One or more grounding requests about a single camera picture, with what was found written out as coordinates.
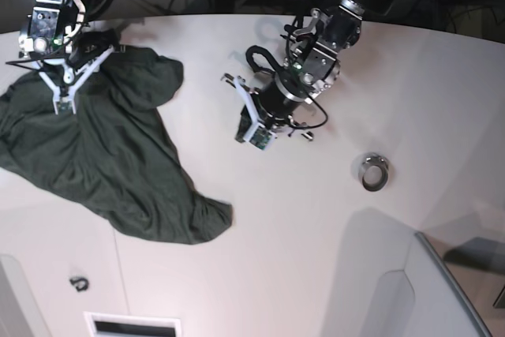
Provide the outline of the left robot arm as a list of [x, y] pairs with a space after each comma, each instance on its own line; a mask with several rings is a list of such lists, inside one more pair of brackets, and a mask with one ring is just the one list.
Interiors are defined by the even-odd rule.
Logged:
[[304, 103], [319, 107], [316, 97], [329, 89], [340, 73], [339, 52], [361, 36], [366, 13], [385, 15], [394, 0], [301, 0], [301, 10], [286, 24], [283, 62], [267, 49], [254, 45], [245, 58], [254, 73], [264, 74], [260, 88], [226, 73], [244, 106], [235, 139], [265, 150], [279, 133], [300, 132], [308, 140], [321, 123], [298, 122], [294, 112]]

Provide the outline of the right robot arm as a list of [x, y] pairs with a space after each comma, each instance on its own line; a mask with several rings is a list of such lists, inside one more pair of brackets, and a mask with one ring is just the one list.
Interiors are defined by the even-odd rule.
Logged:
[[116, 32], [91, 30], [113, 0], [36, 0], [11, 66], [30, 69], [52, 92], [54, 112], [75, 112], [77, 92], [120, 44]]

